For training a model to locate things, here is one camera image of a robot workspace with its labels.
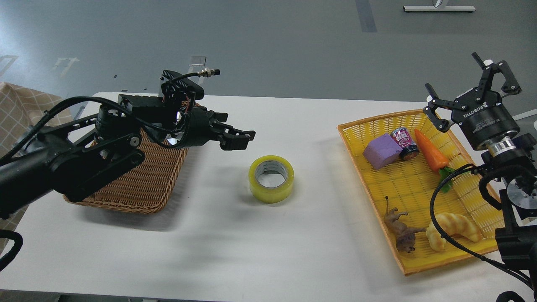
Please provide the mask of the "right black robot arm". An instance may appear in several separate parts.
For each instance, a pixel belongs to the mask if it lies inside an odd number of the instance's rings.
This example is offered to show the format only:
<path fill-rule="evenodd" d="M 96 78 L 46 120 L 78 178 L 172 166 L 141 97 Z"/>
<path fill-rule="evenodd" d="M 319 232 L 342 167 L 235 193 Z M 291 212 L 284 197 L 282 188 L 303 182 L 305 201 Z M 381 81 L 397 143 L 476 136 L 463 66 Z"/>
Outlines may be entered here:
<path fill-rule="evenodd" d="M 447 101 L 427 83 L 428 103 L 422 111 L 438 131 L 446 133 L 451 126 L 459 126 L 472 149 L 482 152 L 483 164 L 467 163 L 442 180 L 432 193 L 429 213 L 442 239 L 536 292 L 536 226 L 520 226 L 516 221 L 516 216 L 536 217 L 536 168 L 531 155 L 536 139 L 529 133 L 520 134 L 520 127 L 502 103 L 503 98 L 521 92 L 508 63 L 482 60 L 477 53 L 472 57 L 482 70 L 478 85 Z M 435 200 L 441 188 L 464 173 L 481 176 L 478 191 L 483 200 L 503 214 L 504 226 L 495 229 L 494 236 L 501 262 L 458 243 L 435 216 Z"/>

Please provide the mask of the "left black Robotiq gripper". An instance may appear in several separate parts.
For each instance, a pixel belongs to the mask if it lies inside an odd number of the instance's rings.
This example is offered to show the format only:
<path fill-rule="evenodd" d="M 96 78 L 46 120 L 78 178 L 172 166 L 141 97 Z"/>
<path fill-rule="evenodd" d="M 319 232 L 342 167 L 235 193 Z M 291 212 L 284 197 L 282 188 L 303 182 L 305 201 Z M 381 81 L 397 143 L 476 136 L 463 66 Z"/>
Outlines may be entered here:
<path fill-rule="evenodd" d="M 179 148 L 205 145 L 210 140 L 218 141 L 224 151 L 246 150 L 255 139 L 255 130 L 239 130 L 225 124 L 228 113 L 194 107 L 185 122 Z"/>

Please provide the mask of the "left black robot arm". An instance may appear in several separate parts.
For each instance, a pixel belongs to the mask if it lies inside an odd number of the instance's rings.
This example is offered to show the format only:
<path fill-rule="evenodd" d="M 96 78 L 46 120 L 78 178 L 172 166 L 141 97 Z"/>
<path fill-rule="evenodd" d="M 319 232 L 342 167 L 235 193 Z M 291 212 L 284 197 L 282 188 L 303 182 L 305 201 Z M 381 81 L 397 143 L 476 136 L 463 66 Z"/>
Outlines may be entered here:
<path fill-rule="evenodd" d="M 204 97 L 191 77 L 220 75 L 205 68 L 188 74 L 164 70 L 160 97 L 120 94 L 71 97 L 59 102 L 1 158 L 0 206 L 6 220 L 56 191 L 82 201 L 145 160 L 141 131 L 165 149 L 218 141 L 222 150 L 244 150 L 253 130 L 227 125 L 225 112 L 196 106 Z"/>

